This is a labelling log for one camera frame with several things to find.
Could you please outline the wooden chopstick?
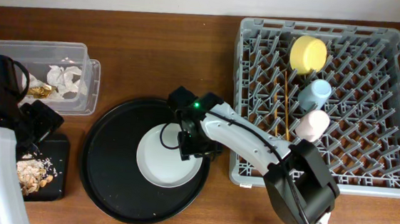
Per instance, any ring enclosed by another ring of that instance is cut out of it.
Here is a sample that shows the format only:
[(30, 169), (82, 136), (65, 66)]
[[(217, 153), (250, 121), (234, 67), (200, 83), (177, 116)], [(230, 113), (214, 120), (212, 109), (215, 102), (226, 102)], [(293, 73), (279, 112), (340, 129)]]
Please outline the wooden chopstick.
[[(278, 86), (277, 79), (278, 79), (278, 77), (274, 78), (274, 81), (273, 81), (275, 88)], [(274, 122), (277, 121), (277, 115), (278, 115), (278, 106), (279, 106), (278, 93), (279, 93), (279, 90), (277, 89), (275, 91), (274, 96), (273, 96), (273, 100), (274, 100), (274, 104), (275, 104), (274, 115), (273, 115), (274, 116)], [(277, 124), (276, 124), (275, 127), (274, 127), (274, 135), (277, 137), (277, 134), (278, 134), (278, 129), (277, 129)]]
[(288, 115), (289, 115), (289, 102), (288, 102), (288, 75), (287, 75), (287, 71), (284, 72), (284, 119), (285, 119), (285, 139), (286, 141), (290, 141), (290, 131), (289, 131), (289, 119), (288, 119)]

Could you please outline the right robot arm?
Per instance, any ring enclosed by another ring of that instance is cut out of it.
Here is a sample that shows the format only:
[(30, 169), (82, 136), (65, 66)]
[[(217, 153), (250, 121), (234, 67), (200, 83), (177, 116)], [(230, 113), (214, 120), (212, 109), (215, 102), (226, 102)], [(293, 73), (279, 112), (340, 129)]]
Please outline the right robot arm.
[(210, 157), (227, 146), (262, 175), (284, 224), (328, 224), (338, 185), (313, 143), (294, 144), (254, 126), (213, 93), (198, 98), (181, 86), (167, 101), (180, 126), (180, 158)]

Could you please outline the gold snack wrapper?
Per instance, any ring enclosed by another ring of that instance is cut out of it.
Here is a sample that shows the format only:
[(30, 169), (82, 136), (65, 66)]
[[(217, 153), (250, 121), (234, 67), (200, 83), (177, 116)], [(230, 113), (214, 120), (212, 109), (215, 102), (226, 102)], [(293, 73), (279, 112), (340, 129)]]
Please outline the gold snack wrapper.
[(27, 96), (32, 98), (48, 98), (51, 94), (56, 92), (56, 87), (51, 85), (37, 86), (29, 88), (27, 91)]

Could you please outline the pink cup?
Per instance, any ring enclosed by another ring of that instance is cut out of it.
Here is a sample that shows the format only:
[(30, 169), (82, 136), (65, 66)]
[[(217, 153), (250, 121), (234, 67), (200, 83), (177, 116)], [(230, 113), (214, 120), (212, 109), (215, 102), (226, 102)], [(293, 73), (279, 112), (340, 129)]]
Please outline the pink cup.
[(294, 132), (299, 138), (309, 142), (315, 142), (322, 137), (329, 126), (329, 115), (323, 110), (312, 110), (300, 119)]

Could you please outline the blue cup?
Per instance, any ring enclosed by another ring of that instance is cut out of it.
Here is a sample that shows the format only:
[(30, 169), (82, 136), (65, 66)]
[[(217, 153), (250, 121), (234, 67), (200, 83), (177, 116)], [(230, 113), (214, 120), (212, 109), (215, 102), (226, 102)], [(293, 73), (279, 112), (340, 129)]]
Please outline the blue cup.
[(329, 99), (331, 93), (331, 85), (324, 79), (317, 79), (299, 93), (297, 101), (305, 111), (319, 110)]

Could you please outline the grey plate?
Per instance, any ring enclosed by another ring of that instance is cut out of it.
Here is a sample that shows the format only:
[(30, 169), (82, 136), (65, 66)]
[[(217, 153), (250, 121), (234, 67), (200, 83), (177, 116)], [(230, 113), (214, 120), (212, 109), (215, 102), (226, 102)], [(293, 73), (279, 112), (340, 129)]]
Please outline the grey plate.
[(162, 188), (185, 185), (197, 175), (202, 167), (202, 158), (181, 160), (178, 149), (167, 149), (160, 142), (160, 132), (165, 126), (158, 124), (150, 129), (137, 147), (137, 165), (142, 176)]

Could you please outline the food scraps with rice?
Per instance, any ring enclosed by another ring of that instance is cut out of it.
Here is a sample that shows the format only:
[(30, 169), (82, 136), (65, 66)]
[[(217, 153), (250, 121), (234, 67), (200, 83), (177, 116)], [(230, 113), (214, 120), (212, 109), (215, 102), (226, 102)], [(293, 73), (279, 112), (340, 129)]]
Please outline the food scraps with rice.
[(58, 171), (50, 158), (40, 159), (35, 154), (25, 154), (16, 162), (16, 167), (23, 196), (39, 192), (58, 176)]

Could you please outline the yellow bowl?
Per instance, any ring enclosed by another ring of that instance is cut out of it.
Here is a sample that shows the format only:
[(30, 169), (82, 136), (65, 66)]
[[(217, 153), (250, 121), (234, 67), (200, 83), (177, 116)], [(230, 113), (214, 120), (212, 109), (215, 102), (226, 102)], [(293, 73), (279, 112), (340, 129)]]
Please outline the yellow bowl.
[(321, 71), (327, 61), (326, 44), (315, 37), (300, 36), (292, 44), (289, 64), (298, 75)]

